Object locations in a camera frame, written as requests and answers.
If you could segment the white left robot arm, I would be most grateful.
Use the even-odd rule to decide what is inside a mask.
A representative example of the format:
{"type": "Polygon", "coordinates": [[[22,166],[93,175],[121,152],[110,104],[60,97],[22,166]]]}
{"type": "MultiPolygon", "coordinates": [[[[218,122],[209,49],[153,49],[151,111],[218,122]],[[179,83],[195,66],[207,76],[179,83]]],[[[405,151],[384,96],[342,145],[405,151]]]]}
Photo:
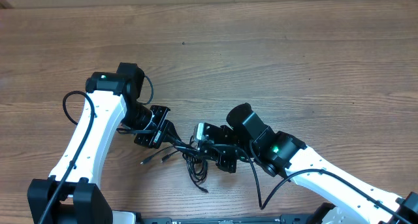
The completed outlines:
{"type": "Polygon", "coordinates": [[[141,223],[138,213],[111,209],[100,190],[115,133],[135,135],[135,143],[147,148],[168,142],[188,149],[166,119],[167,107],[137,101],[145,77],[137,64],[120,63],[115,73],[87,79],[82,115],[65,153],[46,179],[32,180],[27,190],[34,223],[141,223]]]}

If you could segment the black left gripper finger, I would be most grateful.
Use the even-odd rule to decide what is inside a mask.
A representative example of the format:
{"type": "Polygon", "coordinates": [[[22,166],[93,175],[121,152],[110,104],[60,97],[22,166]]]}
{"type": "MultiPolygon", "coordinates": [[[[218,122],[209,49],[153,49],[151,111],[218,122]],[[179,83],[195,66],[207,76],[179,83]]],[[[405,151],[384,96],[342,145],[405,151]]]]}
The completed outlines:
{"type": "Polygon", "coordinates": [[[163,122],[163,140],[164,141],[181,141],[173,122],[165,120],[163,122]]]}
{"type": "Polygon", "coordinates": [[[162,140],[162,143],[169,143],[172,147],[176,149],[186,149],[186,144],[178,138],[165,137],[162,140]]]}

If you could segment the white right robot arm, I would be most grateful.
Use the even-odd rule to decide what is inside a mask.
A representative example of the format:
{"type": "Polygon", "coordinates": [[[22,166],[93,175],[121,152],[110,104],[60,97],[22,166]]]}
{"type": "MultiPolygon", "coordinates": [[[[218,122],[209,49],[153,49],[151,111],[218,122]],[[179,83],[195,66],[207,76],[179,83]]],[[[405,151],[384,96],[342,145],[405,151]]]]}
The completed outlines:
{"type": "Polygon", "coordinates": [[[227,115],[227,124],[217,127],[199,123],[193,138],[199,156],[213,160],[219,169],[234,173],[237,161],[259,165],[281,182],[270,192],[265,208],[285,182],[305,187],[328,203],[311,218],[312,223],[416,223],[417,194],[406,198],[376,188],[329,163],[297,137],[274,132],[244,103],[227,115]]]}

